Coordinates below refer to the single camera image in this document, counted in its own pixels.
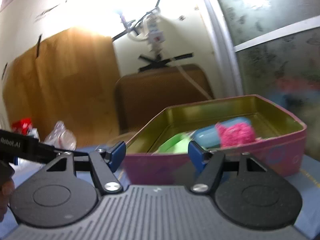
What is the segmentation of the person's left hand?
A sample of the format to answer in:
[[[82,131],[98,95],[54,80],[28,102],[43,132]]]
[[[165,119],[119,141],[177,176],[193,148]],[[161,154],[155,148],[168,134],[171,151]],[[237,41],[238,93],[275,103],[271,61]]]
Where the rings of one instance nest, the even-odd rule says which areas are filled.
[[[14,173],[15,171],[9,164],[1,161],[0,222],[3,221],[8,211],[10,196],[15,189],[15,184],[12,180]]]

